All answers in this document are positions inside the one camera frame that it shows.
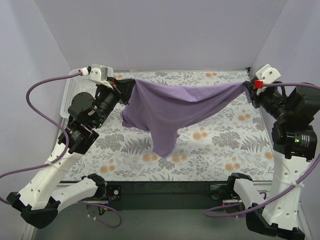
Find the white plastic basket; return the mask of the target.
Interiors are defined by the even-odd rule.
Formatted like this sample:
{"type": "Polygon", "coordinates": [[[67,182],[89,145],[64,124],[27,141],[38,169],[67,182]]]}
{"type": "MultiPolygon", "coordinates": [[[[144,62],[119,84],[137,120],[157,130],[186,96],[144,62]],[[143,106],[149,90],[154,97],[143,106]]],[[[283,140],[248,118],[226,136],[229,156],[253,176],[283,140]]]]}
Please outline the white plastic basket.
{"type": "Polygon", "coordinates": [[[66,80],[60,107],[60,116],[62,118],[67,119],[69,117],[68,109],[74,96],[82,92],[90,93],[93,97],[96,93],[96,85],[88,80],[87,76],[76,76],[66,80]]]}

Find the purple t shirt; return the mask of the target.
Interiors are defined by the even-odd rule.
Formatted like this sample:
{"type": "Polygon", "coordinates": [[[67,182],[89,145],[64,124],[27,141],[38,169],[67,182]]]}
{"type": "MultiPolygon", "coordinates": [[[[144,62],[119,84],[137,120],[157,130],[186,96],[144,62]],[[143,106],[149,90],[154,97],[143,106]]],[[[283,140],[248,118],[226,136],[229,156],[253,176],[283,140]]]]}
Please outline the purple t shirt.
{"type": "Polygon", "coordinates": [[[209,86],[175,86],[136,79],[122,125],[150,132],[153,151],[167,157],[178,130],[197,124],[224,109],[246,91],[242,82],[209,86]]]}

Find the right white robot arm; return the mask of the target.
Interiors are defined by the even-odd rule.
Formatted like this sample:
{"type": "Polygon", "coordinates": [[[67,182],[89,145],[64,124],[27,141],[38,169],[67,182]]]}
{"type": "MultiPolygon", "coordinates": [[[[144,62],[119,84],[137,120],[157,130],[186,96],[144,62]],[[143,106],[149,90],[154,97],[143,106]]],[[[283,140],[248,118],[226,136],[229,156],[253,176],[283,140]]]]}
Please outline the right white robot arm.
{"type": "Polygon", "coordinates": [[[240,198],[246,208],[246,226],[250,231],[286,240],[303,240],[298,227],[298,205],[303,179],[311,172],[315,157],[317,135],[311,126],[320,109],[320,89],[301,83],[289,96],[278,92],[276,82],[268,87],[261,80],[246,83],[249,98],[255,108],[262,107],[275,123],[271,131],[274,153],[274,173],[269,200],[254,188],[253,180],[243,173],[228,177],[226,192],[232,199],[240,198]]]}

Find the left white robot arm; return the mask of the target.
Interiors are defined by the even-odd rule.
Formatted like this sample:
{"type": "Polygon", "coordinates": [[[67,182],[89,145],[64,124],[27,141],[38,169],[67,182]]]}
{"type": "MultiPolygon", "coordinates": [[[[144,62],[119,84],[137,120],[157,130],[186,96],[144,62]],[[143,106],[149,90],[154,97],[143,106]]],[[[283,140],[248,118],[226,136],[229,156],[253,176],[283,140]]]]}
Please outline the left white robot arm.
{"type": "Polygon", "coordinates": [[[127,105],[135,80],[108,77],[110,86],[97,84],[95,95],[80,92],[68,108],[69,118],[50,157],[38,168],[37,174],[20,191],[11,192],[6,200],[20,216],[37,229],[53,222],[66,207],[86,198],[102,200],[107,195],[107,183],[96,173],[78,183],[57,190],[69,169],[86,154],[99,137],[99,129],[118,103],[127,105]]]}

